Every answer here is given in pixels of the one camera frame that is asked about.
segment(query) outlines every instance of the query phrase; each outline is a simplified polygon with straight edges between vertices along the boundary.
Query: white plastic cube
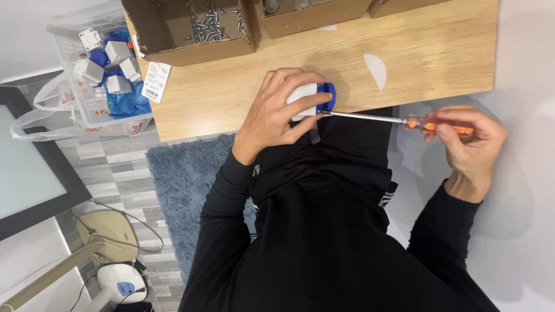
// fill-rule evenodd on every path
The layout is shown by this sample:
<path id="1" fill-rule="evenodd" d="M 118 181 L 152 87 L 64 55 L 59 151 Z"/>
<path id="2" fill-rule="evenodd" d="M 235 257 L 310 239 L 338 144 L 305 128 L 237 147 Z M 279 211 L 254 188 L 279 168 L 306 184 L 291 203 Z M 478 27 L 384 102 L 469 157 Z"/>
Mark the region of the white plastic cube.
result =
<path id="1" fill-rule="evenodd" d="M 110 94 L 131 92 L 131 84 L 122 76 L 110 76 L 106 79 L 106 89 Z"/>
<path id="2" fill-rule="evenodd" d="M 108 36 L 107 34 L 94 31 L 92 28 L 79 33 L 79 38 L 81 39 L 81 42 L 83 43 L 87 51 L 102 49 L 106 47 L 106 44 L 104 44 L 104 40 L 109 37 L 110 36 Z"/>
<path id="3" fill-rule="evenodd" d="M 104 50 L 112 64 L 121 64 L 126 58 L 133 57 L 127 42 L 109 41 Z"/>
<path id="4" fill-rule="evenodd" d="M 83 84 L 95 87 L 102 82 L 102 78 L 104 77 L 104 68 L 96 65 L 88 58 L 80 59 L 75 62 L 73 77 Z"/>
<path id="5" fill-rule="evenodd" d="M 143 81 L 143 77 L 140 75 L 139 63 L 136 58 L 127 58 L 119 65 L 119 67 L 122 69 L 124 76 L 131 80 L 131 82 Z"/>

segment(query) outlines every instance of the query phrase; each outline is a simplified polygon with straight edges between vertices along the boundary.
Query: left hand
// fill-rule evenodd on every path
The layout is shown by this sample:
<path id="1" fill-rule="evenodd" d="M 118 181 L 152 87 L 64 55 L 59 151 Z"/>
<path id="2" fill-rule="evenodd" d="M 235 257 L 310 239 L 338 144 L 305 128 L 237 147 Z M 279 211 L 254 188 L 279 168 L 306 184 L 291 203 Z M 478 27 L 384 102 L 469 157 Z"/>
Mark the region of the left hand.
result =
<path id="1" fill-rule="evenodd" d="M 262 81 L 245 122 L 235 135 L 235 142 L 231 148 L 235 159 L 243 165 L 250 165 L 264 148 L 293 144 L 312 129 L 323 114 L 305 117 L 294 127 L 289 126 L 289 120 L 304 110 L 329 102 L 333 96 L 330 93 L 316 93 L 289 105 L 285 104 L 285 100 L 302 85 L 325 81 L 324 76 L 314 71 L 305 72 L 300 68 L 269 71 Z"/>

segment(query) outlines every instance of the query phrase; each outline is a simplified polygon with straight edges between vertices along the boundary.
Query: black long-sleeve shirt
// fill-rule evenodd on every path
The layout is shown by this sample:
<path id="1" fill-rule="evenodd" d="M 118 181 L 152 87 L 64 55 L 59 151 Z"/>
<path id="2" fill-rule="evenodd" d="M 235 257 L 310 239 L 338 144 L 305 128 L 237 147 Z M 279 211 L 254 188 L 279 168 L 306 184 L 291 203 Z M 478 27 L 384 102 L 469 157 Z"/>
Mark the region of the black long-sleeve shirt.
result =
<path id="1" fill-rule="evenodd" d="M 264 203 L 251 244 L 243 209 L 252 174 L 230 153 L 216 175 L 180 312 L 498 311 L 466 272 L 479 204 L 442 185 L 405 250 L 376 229 L 364 190 L 304 179 Z"/>

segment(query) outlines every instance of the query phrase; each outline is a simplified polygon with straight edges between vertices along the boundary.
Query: screwdriver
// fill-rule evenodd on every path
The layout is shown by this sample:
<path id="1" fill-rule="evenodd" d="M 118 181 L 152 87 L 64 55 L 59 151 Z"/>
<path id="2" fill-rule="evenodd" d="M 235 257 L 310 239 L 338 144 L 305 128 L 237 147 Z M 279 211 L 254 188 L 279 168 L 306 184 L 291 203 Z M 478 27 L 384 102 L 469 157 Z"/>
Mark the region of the screwdriver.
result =
<path id="1" fill-rule="evenodd" d="M 459 122 L 455 120 L 444 120 L 435 117 L 416 117 L 415 115 L 408 115 L 406 118 L 392 118 L 381 117 L 373 115 L 355 114 L 355 113 L 342 113 L 342 112 L 329 112 L 326 110 L 318 110 L 320 114 L 362 118 L 370 120 L 379 120 L 383 122 L 400 123 L 405 130 L 420 129 L 422 133 L 435 133 L 437 125 L 446 123 L 453 127 L 460 137 L 471 135 L 474 132 L 474 126 L 469 122 Z"/>

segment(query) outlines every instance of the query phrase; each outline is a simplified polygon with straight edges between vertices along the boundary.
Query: orange screwdriver handle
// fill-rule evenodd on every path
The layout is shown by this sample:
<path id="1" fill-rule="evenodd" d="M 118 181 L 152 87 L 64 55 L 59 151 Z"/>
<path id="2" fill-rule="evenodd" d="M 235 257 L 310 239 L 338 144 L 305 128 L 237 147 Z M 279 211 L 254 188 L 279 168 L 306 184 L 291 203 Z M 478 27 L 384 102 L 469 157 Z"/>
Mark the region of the orange screwdriver handle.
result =
<path id="1" fill-rule="evenodd" d="M 420 129 L 423 133 L 435 133 L 436 126 L 441 123 L 449 124 L 459 136 L 468 136 L 474 132 L 474 126 L 469 122 L 458 122 L 454 120 L 443 120 L 435 117 L 416 117 L 408 115 L 407 123 L 403 125 L 405 130 Z"/>

